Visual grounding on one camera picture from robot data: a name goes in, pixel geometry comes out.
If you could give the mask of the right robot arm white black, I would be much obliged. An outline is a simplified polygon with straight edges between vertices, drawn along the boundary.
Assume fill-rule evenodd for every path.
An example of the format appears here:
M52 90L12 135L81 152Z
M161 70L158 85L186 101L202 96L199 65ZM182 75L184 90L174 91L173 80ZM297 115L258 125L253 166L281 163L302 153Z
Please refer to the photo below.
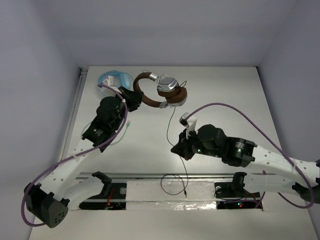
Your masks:
M320 202L319 161L287 160L250 140L226 136L222 129L211 124L198 130L185 129L170 151L186 161L199 154L219 158L231 167L257 172L235 172L232 181L217 191L218 198L234 200L249 194L273 192L299 196L314 204Z

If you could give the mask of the brown silver headphones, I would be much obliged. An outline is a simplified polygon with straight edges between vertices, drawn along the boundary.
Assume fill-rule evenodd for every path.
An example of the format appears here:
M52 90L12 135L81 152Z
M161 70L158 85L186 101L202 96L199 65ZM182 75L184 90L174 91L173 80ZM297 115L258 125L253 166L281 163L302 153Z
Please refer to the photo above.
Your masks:
M165 98L165 101L155 101L147 97L141 90L139 81L149 79L157 83L157 94ZM174 77L159 75L155 72L144 70L133 81L133 90L142 94L141 101L149 107L164 109L167 107L180 107L185 104L188 92L184 86L181 86Z

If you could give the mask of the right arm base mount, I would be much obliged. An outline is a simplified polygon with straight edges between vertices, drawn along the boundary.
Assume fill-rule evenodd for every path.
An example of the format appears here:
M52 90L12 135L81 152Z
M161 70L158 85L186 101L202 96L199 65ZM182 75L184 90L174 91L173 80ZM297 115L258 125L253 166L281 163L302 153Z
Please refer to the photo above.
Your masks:
M244 189L244 172L235 173L231 181L215 182L214 197L218 210L260 209L263 210L262 195Z

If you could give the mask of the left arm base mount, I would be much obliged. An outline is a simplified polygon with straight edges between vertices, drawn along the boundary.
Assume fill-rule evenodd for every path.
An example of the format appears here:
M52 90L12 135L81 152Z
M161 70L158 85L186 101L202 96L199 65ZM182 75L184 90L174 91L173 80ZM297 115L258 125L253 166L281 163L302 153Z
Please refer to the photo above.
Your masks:
M79 208L81 210L126 210L126 182L115 182L111 184L111 190L108 194L92 196L83 201Z

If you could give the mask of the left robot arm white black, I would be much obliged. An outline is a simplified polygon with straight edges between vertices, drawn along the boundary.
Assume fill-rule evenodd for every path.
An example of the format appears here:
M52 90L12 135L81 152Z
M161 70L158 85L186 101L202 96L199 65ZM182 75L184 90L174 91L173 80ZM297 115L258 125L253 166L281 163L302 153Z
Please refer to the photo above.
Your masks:
M101 155L124 128L128 114L137 110L144 94L124 87L110 88L113 96L104 97L96 116L88 125L68 157L44 170L23 191L20 214L30 227L57 227L69 210L78 208L85 199L111 193L112 180L104 173L72 186L84 166Z

